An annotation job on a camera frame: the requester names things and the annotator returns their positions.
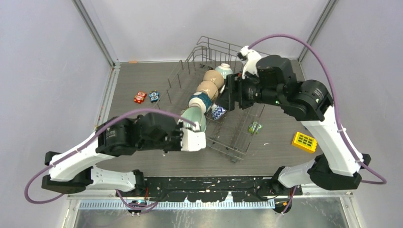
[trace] dish rack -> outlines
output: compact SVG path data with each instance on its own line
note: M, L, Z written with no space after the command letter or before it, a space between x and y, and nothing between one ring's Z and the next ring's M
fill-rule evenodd
M189 98L203 80L204 73L221 63L230 65L233 72L240 72L243 64L236 54L242 47L217 39L202 36L185 61L180 60L168 77L168 87L160 91L160 99L154 107L160 110L181 114L188 107ZM227 112L221 119L214 120L211 111L206 114L207 146L226 154L236 163L245 158L254 134L249 125L259 123L264 110L263 104Z

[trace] beige bowl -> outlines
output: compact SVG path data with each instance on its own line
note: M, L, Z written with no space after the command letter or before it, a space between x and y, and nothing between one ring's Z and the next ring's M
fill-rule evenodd
M209 70L204 74L203 81L212 81L218 89L224 85L224 78L216 70Z
M218 96L218 88L212 81L202 81L196 88L196 92L204 92L211 100L216 99Z

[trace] small green item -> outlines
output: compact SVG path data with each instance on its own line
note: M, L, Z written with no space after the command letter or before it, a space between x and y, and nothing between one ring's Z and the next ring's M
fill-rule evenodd
M258 124L258 122L253 121L251 125L249 125L249 133L251 134L258 134L260 130L262 129L262 125Z

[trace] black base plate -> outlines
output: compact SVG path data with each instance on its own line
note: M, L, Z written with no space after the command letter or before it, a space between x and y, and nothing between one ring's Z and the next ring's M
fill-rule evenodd
M276 196L270 191L270 179L270 176L147 177L145 183L148 197L156 202L224 201L229 192L234 202L259 202ZM123 197L144 197L145 194L145 189L141 194L122 192ZM302 195L300 187L295 195Z

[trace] cable tie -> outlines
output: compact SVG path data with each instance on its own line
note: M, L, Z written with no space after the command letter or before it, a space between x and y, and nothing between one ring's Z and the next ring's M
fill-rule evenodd
M338 133L340 133L340 132L345 132L345 131L346 131L346 128L345 128L345 127L343 127L343 129L338 129L338 130L337 130Z

